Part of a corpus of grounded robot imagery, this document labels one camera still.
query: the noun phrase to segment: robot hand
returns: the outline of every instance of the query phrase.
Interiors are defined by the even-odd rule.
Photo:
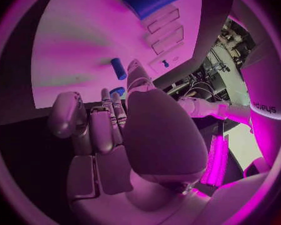
[[[242,105],[230,105],[228,102],[208,102],[205,99],[185,97],[178,103],[191,118],[203,118],[213,116],[217,119],[230,119],[251,127],[250,107]]]

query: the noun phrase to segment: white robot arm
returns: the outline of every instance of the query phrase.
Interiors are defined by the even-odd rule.
[[[230,105],[228,102],[208,102],[195,97],[181,97],[180,106],[191,118],[203,118],[211,115],[217,119],[230,119],[251,127],[251,109],[249,106]]]

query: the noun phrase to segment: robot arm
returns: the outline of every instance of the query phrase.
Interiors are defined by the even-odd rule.
[[[217,119],[230,119],[251,127],[249,106],[230,105],[228,102],[208,102],[205,99],[185,96],[178,103],[191,118],[211,115]]]

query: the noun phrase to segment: table surface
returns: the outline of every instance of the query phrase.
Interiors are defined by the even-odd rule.
[[[77,91],[83,102],[98,102],[101,89],[126,88],[110,64],[120,58],[127,69],[139,59],[155,80],[189,60],[200,26],[202,0],[177,0],[183,45],[157,56],[146,44],[148,31],[122,0],[51,0],[37,28],[31,58],[31,84],[36,108],[53,105],[61,92]]]

